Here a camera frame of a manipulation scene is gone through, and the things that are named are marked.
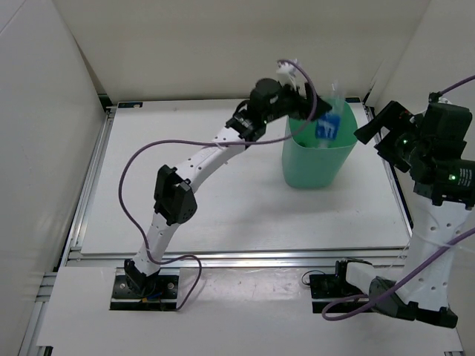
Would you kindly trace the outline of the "blue label water bottle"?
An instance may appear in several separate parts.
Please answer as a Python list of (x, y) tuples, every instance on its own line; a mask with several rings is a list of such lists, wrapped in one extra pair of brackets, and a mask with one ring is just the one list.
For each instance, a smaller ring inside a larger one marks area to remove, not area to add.
[(339, 81), (332, 83), (330, 93), (332, 102), (331, 111), (325, 113), (318, 121), (315, 128), (315, 137), (318, 140), (318, 148), (328, 148), (337, 138), (344, 113), (344, 92)]

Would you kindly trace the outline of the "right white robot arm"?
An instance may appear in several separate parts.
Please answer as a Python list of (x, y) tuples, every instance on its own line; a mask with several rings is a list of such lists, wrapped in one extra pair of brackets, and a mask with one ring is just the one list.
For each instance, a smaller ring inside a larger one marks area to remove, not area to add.
[(448, 281), (461, 229), (474, 208), (474, 161), (462, 158), (473, 119), (468, 108), (429, 102), (412, 114), (389, 102), (355, 137), (367, 144), (382, 128), (378, 155), (414, 182), (413, 230), (402, 276), (389, 280), (363, 260), (335, 265), (333, 287), (349, 297), (359, 290), (372, 309), (400, 320), (453, 329), (458, 317), (448, 304)]

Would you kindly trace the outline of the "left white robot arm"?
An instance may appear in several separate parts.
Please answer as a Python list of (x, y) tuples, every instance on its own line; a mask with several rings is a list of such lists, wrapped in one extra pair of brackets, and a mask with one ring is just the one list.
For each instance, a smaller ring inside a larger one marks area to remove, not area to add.
[(289, 84), (259, 80), (211, 142), (200, 144), (200, 150), (185, 162), (159, 168), (151, 225), (140, 232), (144, 239), (140, 250), (125, 261), (126, 282), (133, 292), (147, 297), (157, 290), (163, 255), (175, 231), (196, 213), (195, 194), (207, 178), (250, 146), (262, 144), (270, 122), (288, 116), (309, 123), (331, 110), (310, 83), (304, 87), (301, 95)]

